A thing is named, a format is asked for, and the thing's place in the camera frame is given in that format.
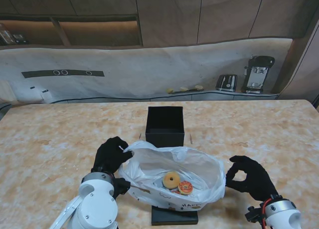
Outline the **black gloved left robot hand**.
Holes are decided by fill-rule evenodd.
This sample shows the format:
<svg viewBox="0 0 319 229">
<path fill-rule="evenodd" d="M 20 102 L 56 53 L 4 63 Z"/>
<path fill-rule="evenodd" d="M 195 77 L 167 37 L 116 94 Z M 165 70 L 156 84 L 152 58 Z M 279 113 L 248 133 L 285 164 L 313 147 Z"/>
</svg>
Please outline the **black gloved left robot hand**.
<svg viewBox="0 0 319 229">
<path fill-rule="evenodd" d="M 97 150 L 91 172 L 114 174 L 120 166 L 133 157 L 131 151 L 125 152 L 128 144 L 120 137 L 109 138 Z"/>
</svg>

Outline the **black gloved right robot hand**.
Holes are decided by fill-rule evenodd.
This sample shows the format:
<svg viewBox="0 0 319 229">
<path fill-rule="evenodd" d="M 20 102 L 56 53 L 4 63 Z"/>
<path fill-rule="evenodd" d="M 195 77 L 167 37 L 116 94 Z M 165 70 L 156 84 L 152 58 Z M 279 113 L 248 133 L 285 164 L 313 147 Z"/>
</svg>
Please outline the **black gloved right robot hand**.
<svg viewBox="0 0 319 229">
<path fill-rule="evenodd" d="M 247 157 L 235 155 L 229 159 L 233 165 L 226 174 L 226 186 L 241 193 L 248 193 L 256 201 L 266 201 L 278 192 L 269 174 L 257 161 Z M 246 173 L 246 179 L 236 181 L 234 177 L 238 171 Z"/>
</svg>

